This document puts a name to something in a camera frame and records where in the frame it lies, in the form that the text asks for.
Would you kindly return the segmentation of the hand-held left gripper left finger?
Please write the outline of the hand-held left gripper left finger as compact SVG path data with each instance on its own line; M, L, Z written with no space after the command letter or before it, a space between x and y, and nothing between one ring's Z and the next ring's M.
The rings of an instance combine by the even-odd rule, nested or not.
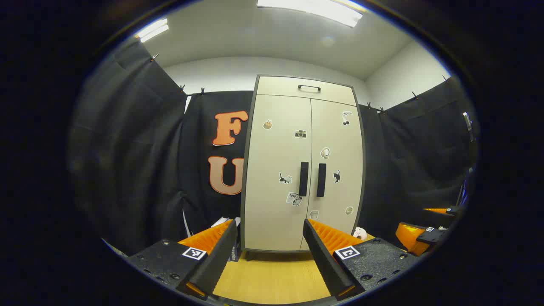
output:
M206 300L215 290L237 236L236 221L226 219L182 241L158 241L127 261L171 290Z

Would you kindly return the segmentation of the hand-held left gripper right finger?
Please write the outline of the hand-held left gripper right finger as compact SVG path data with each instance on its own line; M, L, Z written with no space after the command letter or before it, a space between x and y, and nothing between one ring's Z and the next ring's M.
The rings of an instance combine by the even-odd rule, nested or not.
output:
M382 238L362 241L311 219L304 220L303 237L326 287L338 301L377 291L420 262Z

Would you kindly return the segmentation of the white double-door shoe cabinet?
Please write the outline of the white double-door shoe cabinet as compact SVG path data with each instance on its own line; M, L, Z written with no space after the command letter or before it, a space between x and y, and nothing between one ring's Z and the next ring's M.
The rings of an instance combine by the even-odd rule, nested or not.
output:
M256 78L256 83L255 83L255 87L254 87L254 91L253 91L253 97L252 97L252 101L251 101L251 108L250 108L250 114L249 114L249 120L248 120L248 126L247 126L247 135L246 135L246 142L247 140L249 139L249 136L248 136L248 133L250 131L250 128L251 128L251 119L252 119L252 110L253 110L253 105L255 103L255 99L256 99L256 96L257 96L257 83L258 83L258 78L260 76L274 76L274 75L258 75L257 78ZM297 77L297 76L280 76L280 77L295 77L295 78L303 78L303 77ZM323 82L328 82L328 81L324 81L324 80L321 80L321 79L315 79L315 78L308 78L308 79L314 79L316 81L323 81ZM338 84L338 85L344 85L344 84L341 84L341 83L337 83L337 82L330 82L330 83L335 83L335 84ZM365 194L365 178L366 178L366 173L365 173L365 170L366 170L366 152L365 152L365 136L364 136L364 131L363 131L363 126L362 126L362 116L361 116L361 111L359 109L359 103L357 101L357 97L356 97L356 108L359 112L359 121L360 121L360 126L361 126L361 134L362 134L362 140L363 140L363 152L364 152L364 165L363 165L363 189L362 189L362 194L361 194L361 205L360 205L360 210L359 210L359 218L360 218L360 215L361 215L361 210L362 210L362 204L363 204L363 197L364 197L364 194ZM247 143L246 143L246 147L245 147L245 152L244 152L244 157L245 157L245 154L247 152ZM244 172L243 172L243 184L242 184L242 196L241 196L241 249L245 252L246 254L246 258L247 260L252 260L255 255L259 252L253 252L253 251L250 251L250 250L247 250L244 248L244 226L243 226L243 216L244 216L244 189L245 189L245 182L244 182L244 179L246 177L246 171L244 169ZM302 246L301 246L301 252L308 252L309 250L309 246L305 240L305 238L303 237L303 242L302 242ZM267 252L267 253L275 253L275 254L296 254L296 253L301 253L301 252Z

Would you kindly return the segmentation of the black door handle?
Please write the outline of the black door handle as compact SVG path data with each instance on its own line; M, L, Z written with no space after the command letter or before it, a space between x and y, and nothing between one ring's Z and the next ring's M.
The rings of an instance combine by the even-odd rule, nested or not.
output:
M318 185L316 196L323 197L325 195L325 185L326 185L326 163L319 163L318 165Z
M309 179L309 162L301 162L298 196L301 196L301 197L307 196L308 179Z

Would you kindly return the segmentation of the white shoe cabinet door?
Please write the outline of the white shoe cabinet door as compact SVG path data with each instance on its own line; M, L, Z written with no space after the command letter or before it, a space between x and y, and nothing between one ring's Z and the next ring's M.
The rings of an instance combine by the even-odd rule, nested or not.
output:
M307 218L346 234L356 228L363 189L364 152L355 106L311 99L312 154ZM326 163L325 195L317 197L318 165Z
M257 95L245 154L244 248L301 252L308 199L300 163L311 163L310 99Z

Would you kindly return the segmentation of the white cabinet drawer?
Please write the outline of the white cabinet drawer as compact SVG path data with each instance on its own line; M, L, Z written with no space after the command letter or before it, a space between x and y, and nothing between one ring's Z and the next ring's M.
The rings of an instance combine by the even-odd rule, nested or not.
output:
M321 87L321 92L300 91L298 85L318 86ZM257 83L257 94L322 99L350 106L357 104L352 87L308 78L260 76Z

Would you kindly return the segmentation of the black backdrop cloth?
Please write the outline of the black backdrop cloth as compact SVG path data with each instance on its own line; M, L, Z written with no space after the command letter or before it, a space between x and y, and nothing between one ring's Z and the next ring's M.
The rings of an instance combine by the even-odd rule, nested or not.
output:
M178 240L221 217L241 218L244 152L258 75L315 78L291 60L190 64L185 76L219 91L187 95L140 42L109 54L84 83L68 140L76 203L106 242L128 255ZM444 77L384 112L359 102L365 194L357 227L393 241L401 221L437 226L424 208L456 205L469 165L463 112L480 126L460 80ZM238 226L241 244L241 222Z

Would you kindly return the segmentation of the ceiling light panel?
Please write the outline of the ceiling light panel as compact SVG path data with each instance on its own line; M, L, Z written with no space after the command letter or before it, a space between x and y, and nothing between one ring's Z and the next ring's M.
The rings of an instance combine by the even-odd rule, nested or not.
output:
M259 8L288 9L324 17L353 28L366 8L350 0L257 0Z
M164 33L168 29L168 19L160 19L141 29L138 33L136 33L135 37L140 40L140 42L145 43L157 35Z

